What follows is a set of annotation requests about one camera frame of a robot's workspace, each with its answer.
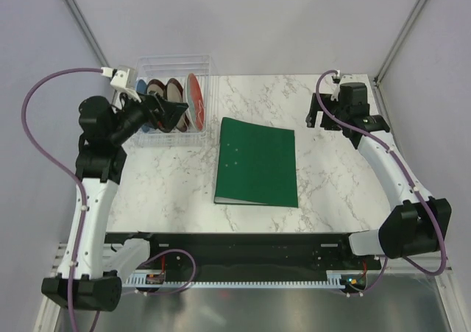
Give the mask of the dark red beige plate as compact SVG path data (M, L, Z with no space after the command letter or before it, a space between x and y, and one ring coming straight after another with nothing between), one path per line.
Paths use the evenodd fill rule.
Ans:
M183 87L178 80L170 78L166 83L166 89L164 91L164 97L170 102L183 103ZM184 113L177 123L176 128L184 133L188 130L189 120L187 115Z

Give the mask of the red teal floral plate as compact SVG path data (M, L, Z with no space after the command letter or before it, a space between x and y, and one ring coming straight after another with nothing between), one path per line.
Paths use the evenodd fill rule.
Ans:
M205 106L199 81L193 73L190 73L186 78L184 97L188 104L187 114L192 126L197 131L202 131L205 121Z

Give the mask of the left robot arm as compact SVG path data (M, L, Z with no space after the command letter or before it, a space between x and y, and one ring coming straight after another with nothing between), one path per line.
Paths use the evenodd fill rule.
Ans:
M156 267L159 247L144 239L127 239L123 248L104 259L110 207L127 159L123 144L145 124L173 130L188 109L157 94L127 98L120 110L103 96L79 105L79 155L74 174L77 202L65 255L57 273L44 278L41 292L63 308L114 311L122 283L142 264Z

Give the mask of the light blue plate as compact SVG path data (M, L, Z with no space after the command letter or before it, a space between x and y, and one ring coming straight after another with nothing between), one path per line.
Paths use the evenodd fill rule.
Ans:
M147 97L147 83L144 80L138 80L135 84L135 91L143 97L143 100L146 102ZM143 133L149 133L152 130L152 124L147 121L142 127L141 130Z

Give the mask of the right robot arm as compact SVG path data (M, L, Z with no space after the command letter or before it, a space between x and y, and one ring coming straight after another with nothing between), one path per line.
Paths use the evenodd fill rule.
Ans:
M337 249L338 262L356 267L364 255L406 258L440 251L451 216L450 203L435 198L397 151L389 125L372 115L362 82L339 84L333 94L314 93L306 124L322 114L321 128L340 131L373 169L386 194L390 214L376 230L351 233Z

